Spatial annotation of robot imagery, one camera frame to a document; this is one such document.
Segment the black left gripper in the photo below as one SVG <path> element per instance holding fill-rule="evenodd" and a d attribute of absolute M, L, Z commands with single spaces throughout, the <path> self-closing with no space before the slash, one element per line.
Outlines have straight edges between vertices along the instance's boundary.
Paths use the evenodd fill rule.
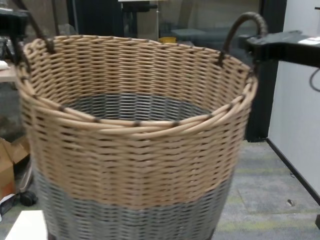
<path fill-rule="evenodd" d="M 28 12 L 25 10 L 0 9 L 0 35 L 10 38 L 25 38 Z"/>

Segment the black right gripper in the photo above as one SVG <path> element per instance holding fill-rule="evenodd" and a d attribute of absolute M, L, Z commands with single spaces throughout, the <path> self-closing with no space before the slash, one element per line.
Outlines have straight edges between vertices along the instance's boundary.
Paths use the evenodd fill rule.
<path fill-rule="evenodd" d="M 316 68 L 320 66 L 320 37 L 304 35 L 298 30 L 264 37 L 240 35 L 238 47 L 260 62 L 282 61 Z"/>

